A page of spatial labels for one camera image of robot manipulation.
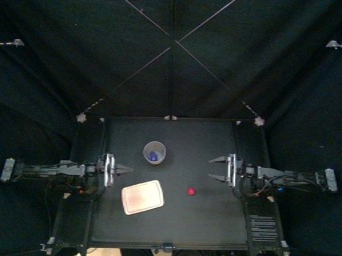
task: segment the small red object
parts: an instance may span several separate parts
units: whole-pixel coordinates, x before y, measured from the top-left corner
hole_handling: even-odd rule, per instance
[[[189,196],[193,196],[193,195],[196,194],[195,188],[189,187],[189,188],[187,189],[187,194],[188,194]]]

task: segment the wire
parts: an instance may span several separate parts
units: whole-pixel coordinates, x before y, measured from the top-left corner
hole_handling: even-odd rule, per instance
[[[50,213],[48,208],[48,186],[49,183],[46,182],[45,191],[44,191],[44,204],[45,204],[45,210],[46,210],[46,217],[48,217],[48,237],[52,236],[52,220],[50,220]]]

